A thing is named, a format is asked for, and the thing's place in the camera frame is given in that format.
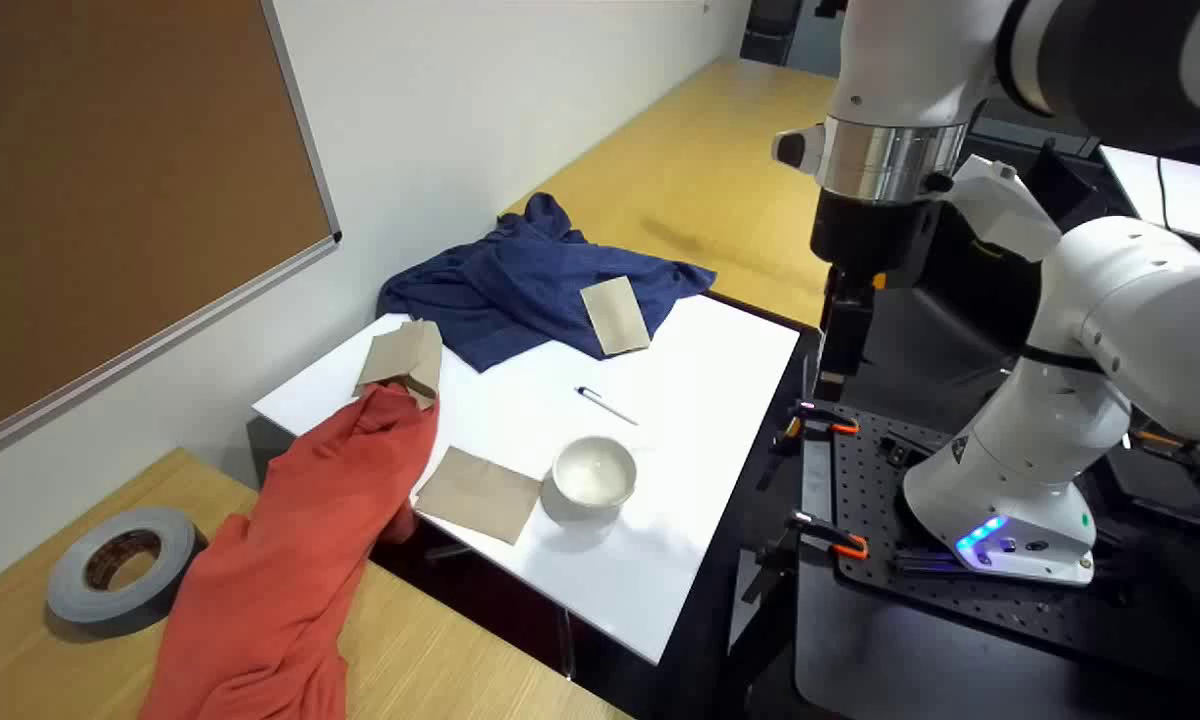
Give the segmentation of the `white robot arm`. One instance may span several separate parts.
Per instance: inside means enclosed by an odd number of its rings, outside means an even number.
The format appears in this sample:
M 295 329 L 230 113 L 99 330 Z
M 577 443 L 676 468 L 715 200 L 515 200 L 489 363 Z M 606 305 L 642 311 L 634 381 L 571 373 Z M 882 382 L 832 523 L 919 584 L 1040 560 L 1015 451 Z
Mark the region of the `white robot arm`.
M 903 502 L 977 577 L 1085 588 L 1097 519 L 1078 474 L 1137 414 L 1200 441 L 1200 246 L 1137 214 L 1059 228 L 1014 164 L 974 155 L 964 135 L 987 95 L 1109 142 L 1196 135 L 1200 0 L 822 0 L 822 10 L 839 25 L 839 74 L 795 146 L 822 189 L 826 307 L 870 305 L 931 200 L 1040 267 L 1020 360 L 903 472 Z

